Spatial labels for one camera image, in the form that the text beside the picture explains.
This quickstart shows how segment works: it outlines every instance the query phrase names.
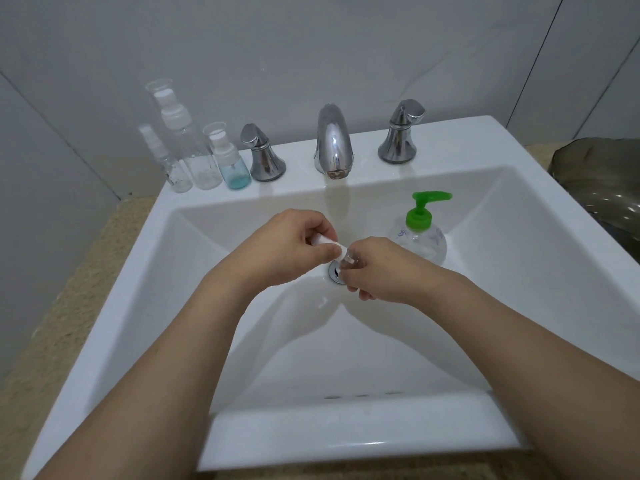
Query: chrome faucet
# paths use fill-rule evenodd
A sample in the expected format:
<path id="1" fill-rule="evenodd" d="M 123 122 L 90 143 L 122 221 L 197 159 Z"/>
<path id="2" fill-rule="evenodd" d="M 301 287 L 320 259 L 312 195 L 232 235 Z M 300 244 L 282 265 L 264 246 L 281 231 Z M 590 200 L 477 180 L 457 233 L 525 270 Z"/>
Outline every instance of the chrome faucet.
<path id="1" fill-rule="evenodd" d="M 253 163 L 251 176 L 258 182 L 270 182 L 282 176 L 287 165 L 271 149 L 271 142 L 254 123 L 244 125 L 240 132 L 240 140 L 251 148 Z"/>
<path id="2" fill-rule="evenodd" d="M 420 122 L 424 108 L 415 99 L 404 99 L 389 120 L 389 133 L 378 148 L 378 156 L 387 163 L 400 164 L 413 160 L 417 148 L 411 140 L 411 126 Z"/>
<path id="3" fill-rule="evenodd" d="M 353 165 L 353 150 L 347 123 L 340 108 L 327 104 L 318 114 L 318 139 L 314 164 L 332 180 L 346 177 Z"/>

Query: blue liquid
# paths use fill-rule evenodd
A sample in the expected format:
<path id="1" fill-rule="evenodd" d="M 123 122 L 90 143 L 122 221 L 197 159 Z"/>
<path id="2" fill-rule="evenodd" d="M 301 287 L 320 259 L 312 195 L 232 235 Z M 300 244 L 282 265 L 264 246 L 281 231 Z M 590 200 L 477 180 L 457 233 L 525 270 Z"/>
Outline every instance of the blue liquid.
<path id="1" fill-rule="evenodd" d="M 242 160 L 233 165 L 221 166 L 220 173 L 222 173 L 222 178 L 225 179 L 226 185 L 231 190 L 244 189 L 251 183 L 251 175 Z"/>

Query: green cap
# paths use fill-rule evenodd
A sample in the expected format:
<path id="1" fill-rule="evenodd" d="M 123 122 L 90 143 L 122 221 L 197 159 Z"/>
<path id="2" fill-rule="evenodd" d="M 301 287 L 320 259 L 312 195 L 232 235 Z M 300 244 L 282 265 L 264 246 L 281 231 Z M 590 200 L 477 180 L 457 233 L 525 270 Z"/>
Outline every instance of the green cap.
<path id="1" fill-rule="evenodd" d="M 424 208 L 429 202 L 450 200 L 453 197 L 449 192 L 414 192 L 411 195 L 415 200 L 415 209 L 406 213 L 405 224 L 414 232 L 421 232 L 431 227 L 431 213 Z"/>

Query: chrome drain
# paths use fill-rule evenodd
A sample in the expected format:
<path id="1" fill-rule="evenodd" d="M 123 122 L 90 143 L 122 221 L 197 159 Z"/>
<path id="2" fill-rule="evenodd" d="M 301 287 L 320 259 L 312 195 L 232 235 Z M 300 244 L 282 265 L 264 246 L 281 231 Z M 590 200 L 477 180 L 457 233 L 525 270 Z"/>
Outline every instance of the chrome drain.
<path id="1" fill-rule="evenodd" d="M 329 278 L 331 278 L 331 281 L 334 283 L 345 285 L 346 283 L 338 277 L 339 275 L 340 263 L 338 263 L 338 261 L 331 261 L 331 263 L 329 263 Z"/>

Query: beige stone counter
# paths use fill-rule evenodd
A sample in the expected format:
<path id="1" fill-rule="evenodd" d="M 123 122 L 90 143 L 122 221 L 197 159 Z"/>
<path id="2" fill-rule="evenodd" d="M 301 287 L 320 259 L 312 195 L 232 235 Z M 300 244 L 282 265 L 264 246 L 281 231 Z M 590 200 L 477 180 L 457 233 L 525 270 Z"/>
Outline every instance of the beige stone counter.
<path id="1" fill-rule="evenodd" d="M 544 167 L 562 144 L 528 151 Z M 71 366 L 135 242 L 155 198 L 122 202 L 34 333 L 0 390 L 0 480 L 18 479 Z M 196 475 L 208 478 L 212 474 Z M 220 479 L 553 479 L 532 452 L 447 455 L 219 472 Z"/>

